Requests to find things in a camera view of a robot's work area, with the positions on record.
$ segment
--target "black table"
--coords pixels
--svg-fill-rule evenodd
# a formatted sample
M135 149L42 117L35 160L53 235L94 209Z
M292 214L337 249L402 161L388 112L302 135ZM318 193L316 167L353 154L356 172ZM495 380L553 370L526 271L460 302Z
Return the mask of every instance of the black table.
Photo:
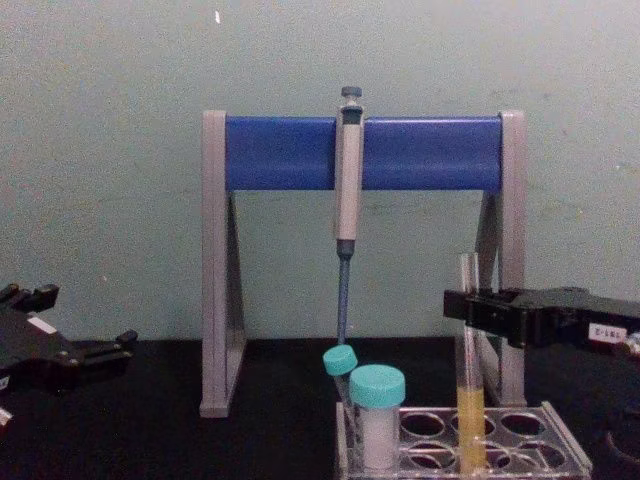
M125 377L64 397L13 393L0 399L14 414L0 479L330 479L336 398L321 356L332 344L250 342L228 419L199 418L195 341L141 342ZM455 405L452 339L351 344L362 363L405 373L406 405ZM563 347L527 356L529 403L551 402L593 460L594 479L640 478L597 438L607 412L640 400L634 367Z

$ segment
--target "green wall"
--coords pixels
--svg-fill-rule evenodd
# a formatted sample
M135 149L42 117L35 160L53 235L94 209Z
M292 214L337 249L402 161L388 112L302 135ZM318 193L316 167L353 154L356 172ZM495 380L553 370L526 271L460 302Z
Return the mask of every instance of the green wall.
M62 286L72 338L200 336L200 125L529 118L527 283L640 297L640 10L629 1L3 2L0 281ZM220 23L216 22L218 12ZM442 335L477 192L364 195L351 334ZM251 337L330 336L330 192L238 196Z

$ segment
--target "test tube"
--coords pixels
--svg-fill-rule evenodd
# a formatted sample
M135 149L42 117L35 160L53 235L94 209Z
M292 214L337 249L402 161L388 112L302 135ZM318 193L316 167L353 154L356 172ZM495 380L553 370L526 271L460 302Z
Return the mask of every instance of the test tube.
M460 274L462 290L466 293L477 291L477 253L460 255ZM486 462L484 385L479 340L474 328L464 326L462 335L458 335L455 342L460 473L466 478L481 476Z
M351 370L358 365L358 358L356 357L351 345L336 345L330 348L324 355L322 355L322 361L324 368L329 375L333 377L336 390L340 396L340 401L344 407L344 411L347 415L352 430L355 432L356 422L353 412L353 403L349 397L349 374Z
M351 372L349 394L357 418L356 452L364 470L391 473L398 468L400 458L403 373L387 365L358 367Z

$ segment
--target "teal cap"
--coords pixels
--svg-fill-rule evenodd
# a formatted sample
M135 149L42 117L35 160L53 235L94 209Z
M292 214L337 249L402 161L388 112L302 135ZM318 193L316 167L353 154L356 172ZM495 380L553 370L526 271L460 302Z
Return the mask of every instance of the teal cap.
M404 401L404 374L388 365L365 365L351 372L349 396L367 408L390 408Z
M349 373L358 364L358 359L351 345L336 345L330 348L324 352L322 361L327 373L332 377Z

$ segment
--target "yellow liquid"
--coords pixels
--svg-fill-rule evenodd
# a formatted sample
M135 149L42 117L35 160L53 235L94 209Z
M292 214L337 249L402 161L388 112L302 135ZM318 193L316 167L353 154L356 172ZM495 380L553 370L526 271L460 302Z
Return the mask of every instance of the yellow liquid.
M471 474L485 468L484 391L458 387L458 441L460 473Z

